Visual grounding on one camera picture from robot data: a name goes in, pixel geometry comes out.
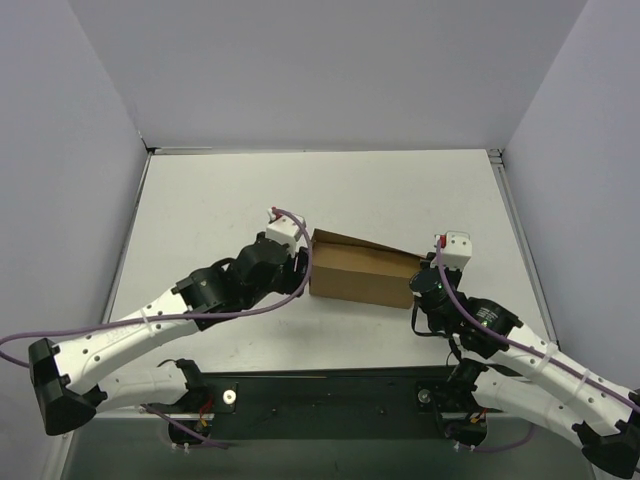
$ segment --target robotic arm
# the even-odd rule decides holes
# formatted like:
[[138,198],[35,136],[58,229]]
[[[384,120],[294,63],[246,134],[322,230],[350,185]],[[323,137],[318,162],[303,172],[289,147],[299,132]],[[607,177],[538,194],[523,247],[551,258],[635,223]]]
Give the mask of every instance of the robotic arm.
[[[198,367],[189,360],[137,372],[123,372],[121,367],[171,340],[242,316],[239,312],[269,293],[291,295],[299,289],[309,258],[304,247],[296,252],[304,219],[296,217],[296,223],[288,216],[269,214],[265,231],[237,258],[195,270],[156,300],[120,319],[121,328],[59,343],[48,338],[33,343],[29,347],[31,381],[46,433],[69,432],[98,412],[123,406],[179,403],[197,411],[196,406],[209,396],[220,396],[221,392],[209,391]],[[220,320],[202,315],[211,313],[227,315]],[[229,403],[229,398],[221,400],[220,404]]]
[[[172,361],[134,372],[122,367],[176,338],[260,313],[243,311],[269,293],[302,293],[311,253],[305,248],[296,251],[304,219],[277,216],[273,211],[270,215],[265,231],[235,259],[195,270],[156,300],[120,319],[119,327],[103,325],[72,340],[54,343],[44,338],[33,343],[29,367],[47,434],[74,430],[98,412],[138,404],[197,412],[209,402],[218,409],[214,412],[234,411],[235,387],[219,388],[205,381],[193,361]],[[471,258],[469,235],[439,235],[436,248],[410,282],[416,301],[412,324],[418,309],[422,310],[430,333],[421,335],[447,338],[459,360],[436,394],[468,406],[468,411],[497,409],[552,430],[581,448],[601,469],[631,478],[640,458],[636,392],[594,375],[501,305],[457,291]],[[505,375],[496,365],[508,367],[520,378]],[[473,443],[468,439],[483,438],[475,435],[474,427],[466,420],[449,420],[445,432]]]
[[[460,362],[447,394],[471,395],[481,407],[548,428],[580,447],[599,468],[631,478],[640,458],[638,394],[593,374],[501,305],[455,290],[471,257],[467,234],[436,236],[436,248],[411,289],[432,334],[448,338]],[[507,377],[492,364],[529,382]],[[458,433],[464,435],[465,426]]]

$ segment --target brown cardboard box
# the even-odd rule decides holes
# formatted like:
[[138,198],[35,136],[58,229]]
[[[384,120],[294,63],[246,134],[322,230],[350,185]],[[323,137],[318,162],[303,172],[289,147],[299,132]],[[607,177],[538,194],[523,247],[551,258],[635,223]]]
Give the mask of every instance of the brown cardboard box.
[[387,307],[410,308],[409,280],[420,256],[325,230],[313,232],[313,273],[309,292]]

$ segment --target gray wall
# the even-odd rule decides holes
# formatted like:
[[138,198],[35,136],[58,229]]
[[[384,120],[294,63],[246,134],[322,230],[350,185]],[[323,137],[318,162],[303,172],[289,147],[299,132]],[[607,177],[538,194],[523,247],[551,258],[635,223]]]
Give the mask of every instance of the gray wall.
[[640,387],[640,2],[590,0],[506,150],[565,351]]
[[[66,1],[3,0],[0,65],[0,336],[96,323],[143,144]],[[0,478],[39,478],[28,371],[2,362],[0,385]]]
[[70,0],[151,146],[504,147],[585,0]]

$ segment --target purple cable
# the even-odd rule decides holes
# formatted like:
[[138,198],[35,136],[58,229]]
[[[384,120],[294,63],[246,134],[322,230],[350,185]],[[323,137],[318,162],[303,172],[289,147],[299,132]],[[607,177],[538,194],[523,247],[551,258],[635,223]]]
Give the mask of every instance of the purple cable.
[[[456,307],[456,309],[462,314],[462,316],[465,318],[465,320],[467,320],[471,325],[473,325],[475,328],[477,328],[481,332],[487,334],[488,336],[490,336],[491,338],[493,338],[494,340],[496,340],[496,341],[498,341],[500,343],[505,343],[505,344],[507,344],[509,346],[512,346],[512,347],[515,347],[515,348],[517,348],[519,350],[523,350],[523,351],[525,351],[525,352],[527,352],[527,353],[529,353],[531,355],[535,355],[538,358],[544,358],[544,354],[542,352],[539,352],[535,348],[528,347],[527,345],[523,345],[521,343],[518,343],[518,342],[516,342],[514,340],[511,340],[511,339],[509,339],[509,338],[507,338],[507,337],[505,337],[503,335],[500,335],[499,333],[496,333],[493,330],[485,327],[478,320],[473,318],[473,316],[469,312],[467,312],[465,310],[465,308],[462,306],[462,304],[456,298],[456,296],[455,296],[455,294],[453,292],[453,287],[449,283],[449,279],[447,278],[447,275],[446,275],[446,273],[444,271],[444,267],[442,265],[442,248],[441,248],[440,245],[441,245],[440,244],[440,239],[438,239],[438,241],[436,242],[436,260],[437,260],[437,264],[438,264],[438,272],[440,273],[440,280],[442,281],[442,284],[444,285],[444,289],[446,290],[447,295],[449,295],[449,299],[451,300],[453,305]],[[576,377],[578,379],[582,379],[582,373],[574,370],[570,366],[565,365],[564,363],[562,363],[559,360],[556,360],[553,357],[549,358],[549,363],[555,365],[556,367],[561,368],[565,372],[573,375],[574,377]],[[633,403],[628,398],[623,397],[619,393],[614,392],[610,388],[605,387],[604,385],[601,385],[598,382],[596,382],[595,380],[591,380],[590,378],[586,378],[585,379],[585,383],[587,383],[588,385],[591,385],[595,389],[600,390],[601,392],[604,392],[607,395],[615,398],[616,400],[618,400],[619,402],[621,402],[625,406],[631,408],[634,412],[640,413],[640,406],[636,405],[635,403]]]
[[[305,226],[296,218],[295,215],[280,209],[273,209],[273,212],[279,215],[284,215],[285,217],[290,218],[293,223],[295,223],[298,228],[300,228],[302,235],[304,236],[304,240],[307,244],[309,259],[307,265],[307,271],[302,279],[302,283],[295,291],[289,295],[288,297],[280,300],[279,302],[274,303],[273,305],[269,305],[267,307],[257,308],[254,310],[247,310],[244,312],[229,312],[229,313],[179,313],[179,314],[171,314],[171,315],[156,315],[153,317],[147,317],[147,321],[149,322],[160,322],[163,320],[229,320],[238,317],[252,317],[254,315],[260,315],[262,313],[272,312],[280,307],[285,306],[287,303],[291,302],[295,298],[297,298],[305,289],[309,280],[311,278],[311,264],[312,264],[312,248],[311,248],[311,237],[309,236],[309,232]],[[2,339],[0,339],[0,347],[5,343],[12,342],[14,340],[21,340],[23,338],[43,338],[43,337],[67,337],[71,335],[84,335],[86,333],[97,332],[101,330],[111,330],[113,328],[126,327],[128,325],[137,325],[140,323],[144,323],[145,320],[140,318],[132,318],[129,320],[122,320],[119,322],[113,323],[105,323],[102,325],[93,325],[90,327],[81,327],[81,328],[73,328],[69,330],[42,330],[38,332],[24,332],[24,333],[15,333],[13,335],[8,335]],[[15,365],[20,367],[29,368],[29,364],[27,362],[23,362],[20,359],[17,359],[2,350],[0,350],[0,358],[7,360]]]
[[[445,429],[445,433],[447,435],[451,436],[453,430],[454,430],[453,425],[448,425],[447,428]],[[507,445],[500,445],[498,447],[473,447],[473,448],[471,448],[469,445],[465,445],[465,444],[460,443],[460,442],[458,442],[458,444],[462,448],[465,448],[467,450],[473,451],[473,453],[502,453],[502,452],[507,452],[509,450],[513,450],[514,448],[518,448],[518,447],[521,447],[521,446],[529,443],[529,441],[531,441],[531,439],[533,438],[535,433],[536,433],[536,426],[533,423],[531,423],[531,424],[529,424],[529,431],[527,432],[527,434],[523,438],[521,438],[517,442],[508,443]]]
[[214,440],[211,440],[211,439],[205,437],[204,435],[200,435],[199,433],[196,433],[193,430],[191,430],[189,427],[185,427],[184,425],[182,425],[177,420],[174,420],[173,418],[165,415],[160,410],[156,410],[155,408],[150,407],[149,405],[140,405],[140,406],[142,408],[144,408],[147,412],[152,413],[154,415],[157,415],[161,419],[169,422],[171,425],[173,425],[177,429],[182,430],[183,432],[191,435],[193,438],[197,438],[198,440],[200,440],[203,444],[205,444],[208,447],[221,448],[222,450],[226,450],[227,448],[229,448],[229,445],[227,445],[226,443],[216,442]]

